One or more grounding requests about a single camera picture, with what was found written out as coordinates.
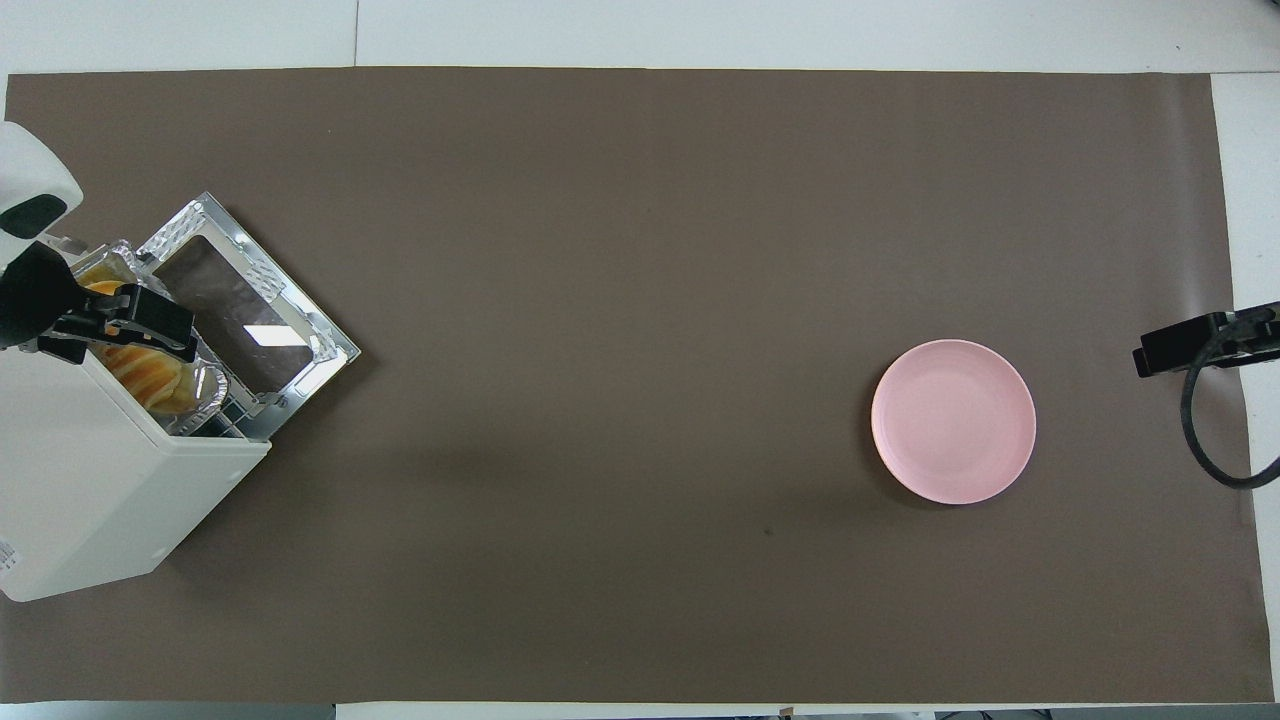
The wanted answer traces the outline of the yellow sliced bread loaf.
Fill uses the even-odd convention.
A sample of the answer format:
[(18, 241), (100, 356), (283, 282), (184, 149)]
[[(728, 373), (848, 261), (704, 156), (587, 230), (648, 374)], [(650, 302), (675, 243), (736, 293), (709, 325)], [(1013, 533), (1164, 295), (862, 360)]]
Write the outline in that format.
[(180, 415), (197, 407), (197, 368), (138, 345), (91, 343), (90, 351), (148, 413)]

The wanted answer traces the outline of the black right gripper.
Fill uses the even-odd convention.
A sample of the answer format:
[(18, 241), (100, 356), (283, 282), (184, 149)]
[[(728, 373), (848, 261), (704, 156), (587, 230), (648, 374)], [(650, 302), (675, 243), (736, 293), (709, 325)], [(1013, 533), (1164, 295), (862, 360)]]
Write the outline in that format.
[[(1229, 313), (1207, 313), (1142, 334), (1133, 350), (1137, 375), (1146, 379), (1184, 372), (1229, 322)], [(1231, 323), (1235, 331), (1228, 341), (1230, 363), (1280, 360), (1280, 304), (1235, 310)]]

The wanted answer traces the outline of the pink round plate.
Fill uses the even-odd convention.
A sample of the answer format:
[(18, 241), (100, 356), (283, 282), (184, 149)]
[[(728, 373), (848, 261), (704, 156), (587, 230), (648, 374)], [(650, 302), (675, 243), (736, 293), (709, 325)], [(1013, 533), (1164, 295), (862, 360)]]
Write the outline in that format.
[(966, 340), (933, 340), (900, 354), (876, 383), (870, 437), (905, 489), (934, 503), (980, 503), (1025, 471), (1036, 405), (1004, 356)]

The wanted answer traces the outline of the silver aluminium foil tray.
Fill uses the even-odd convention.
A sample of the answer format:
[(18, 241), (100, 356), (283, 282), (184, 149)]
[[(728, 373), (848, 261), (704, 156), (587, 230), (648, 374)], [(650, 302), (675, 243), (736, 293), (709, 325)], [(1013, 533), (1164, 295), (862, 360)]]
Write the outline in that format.
[[(101, 245), (82, 255), (72, 263), (70, 272), (77, 282), (87, 288), (97, 283), (136, 283), (172, 299), (172, 292), (161, 281), (142, 273), (140, 261), (136, 259), (131, 246), (123, 240)], [(221, 402), (227, 396), (225, 374), (218, 365), (202, 357), (197, 357), (192, 363), (197, 368), (197, 396), (218, 397), (215, 404)]]

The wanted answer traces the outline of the brown table mat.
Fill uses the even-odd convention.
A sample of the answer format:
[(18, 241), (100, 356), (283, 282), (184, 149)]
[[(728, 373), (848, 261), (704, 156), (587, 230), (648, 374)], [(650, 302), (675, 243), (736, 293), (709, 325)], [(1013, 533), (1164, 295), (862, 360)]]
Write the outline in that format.
[[(361, 347), (141, 578), (0, 600), (0, 697), (1258, 702), (1249, 495), (1140, 334), (1234, 305), (1207, 76), (19, 76), (65, 232), (211, 192)], [(980, 503), (876, 383), (1021, 374)]]

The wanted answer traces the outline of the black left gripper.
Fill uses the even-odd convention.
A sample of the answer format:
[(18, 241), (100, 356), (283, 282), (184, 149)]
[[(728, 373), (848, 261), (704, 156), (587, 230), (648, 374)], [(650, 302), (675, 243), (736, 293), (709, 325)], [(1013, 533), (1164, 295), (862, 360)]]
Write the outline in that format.
[(88, 354), (86, 341), (44, 334), (81, 337), (97, 323), (100, 343), (150, 348), (182, 363), (196, 359), (195, 314), (148, 287), (97, 283), (87, 291), (46, 243), (28, 245), (0, 273), (0, 350), (36, 340), (37, 354), (78, 366)]

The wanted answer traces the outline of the glass oven door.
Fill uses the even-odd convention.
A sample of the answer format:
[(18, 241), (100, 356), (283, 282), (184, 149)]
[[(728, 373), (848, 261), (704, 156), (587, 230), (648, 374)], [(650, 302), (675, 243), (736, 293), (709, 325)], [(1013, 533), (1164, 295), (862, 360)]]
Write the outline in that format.
[(239, 419), (285, 421), (361, 354), (210, 192), (182, 208), (136, 255), (143, 275), (193, 313)]

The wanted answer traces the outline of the cream white toaster oven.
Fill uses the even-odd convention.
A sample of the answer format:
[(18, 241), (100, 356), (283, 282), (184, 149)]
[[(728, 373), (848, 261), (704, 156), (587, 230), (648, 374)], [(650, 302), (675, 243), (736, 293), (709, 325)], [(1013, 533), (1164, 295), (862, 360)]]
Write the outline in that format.
[(95, 357), (0, 351), (0, 593), (154, 571), (269, 448), (169, 434)]

